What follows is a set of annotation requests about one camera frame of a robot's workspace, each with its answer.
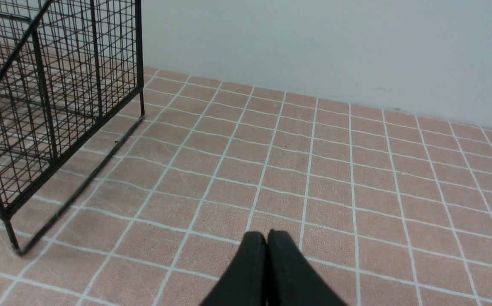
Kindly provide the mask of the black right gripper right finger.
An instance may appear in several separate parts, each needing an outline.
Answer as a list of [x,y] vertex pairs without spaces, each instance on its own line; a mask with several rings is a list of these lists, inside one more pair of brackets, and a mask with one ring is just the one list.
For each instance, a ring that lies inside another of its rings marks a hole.
[[268,306],[346,305],[308,263],[287,231],[269,231],[267,250]]

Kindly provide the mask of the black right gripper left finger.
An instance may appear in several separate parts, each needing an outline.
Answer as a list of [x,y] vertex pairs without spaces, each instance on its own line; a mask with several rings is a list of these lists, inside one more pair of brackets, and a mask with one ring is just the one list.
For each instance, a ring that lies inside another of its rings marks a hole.
[[243,235],[238,251],[202,306],[264,306],[267,244],[258,231]]

